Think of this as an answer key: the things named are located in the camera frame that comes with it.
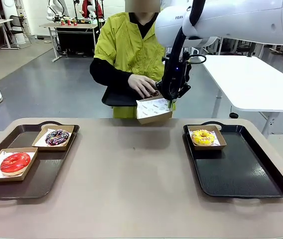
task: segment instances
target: black tray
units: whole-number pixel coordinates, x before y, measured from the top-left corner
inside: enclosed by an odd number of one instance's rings
[[[137,106],[137,102],[142,100],[131,88],[114,89],[107,87],[102,102],[111,107],[134,107]]]
[[[227,146],[195,151],[188,126],[184,131],[202,190],[213,197],[283,198],[283,176],[241,125],[217,124]]]
[[[54,121],[17,126],[1,143],[4,148],[32,147],[32,143],[45,124],[62,125]],[[38,151],[32,167],[23,181],[0,182],[0,200],[35,199],[45,196],[52,189],[65,161],[79,126],[75,125],[65,151]]]

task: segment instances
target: red glazed donut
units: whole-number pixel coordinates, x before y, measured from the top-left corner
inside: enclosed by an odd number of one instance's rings
[[[24,172],[30,161],[27,153],[15,153],[3,160],[0,170],[6,176],[14,176]]]

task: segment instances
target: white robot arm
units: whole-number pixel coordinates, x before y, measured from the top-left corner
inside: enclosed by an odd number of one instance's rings
[[[189,54],[183,47],[212,44],[215,37],[283,45],[283,0],[194,0],[192,6],[171,6],[157,17],[159,43],[172,47],[165,59],[158,90],[170,101],[182,97],[190,86],[185,81]]]
[[[56,16],[62,16],[65,14],[65,7],[61,3],[64,0],[48,0],[47,4],[47,15],[46,19],[49,21],[54,21]]]
[[[283,45],[283,0],[212,0],[192,25],[188,6],[170,6],[158,16],[155,33],[159,43],[172,47],[179,29],[184,47],[196,47],[210,37],[226,37],[257,43]],[[191,41],[191,37],[200,40]]]
[[[95,6],[95,0],[89,0],[89,2],[92,5],[87,6],[87,10],[90,12],[90,19],[95,19],[96,18],[96,14],[95,14],[95,10],[96,10],[96,6]]]

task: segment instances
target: person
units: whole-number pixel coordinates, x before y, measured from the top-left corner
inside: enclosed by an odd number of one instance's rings
[[[126,0],[126,11],[107,19],[101,29],[90,72],[108,87],[132,88],[142,98],[155,92],[165,48],[155,36],[160,0]],[[114,118],[136,118],[136,107],[114,107]]]

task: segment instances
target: black sleeve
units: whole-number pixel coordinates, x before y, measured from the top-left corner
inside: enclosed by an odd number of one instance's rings
[[[132,75],[130,72],[117,70],[108,61],[99,58],[94,58],[90,72],[97,83],[116,88],[128,86],[128,78]]]

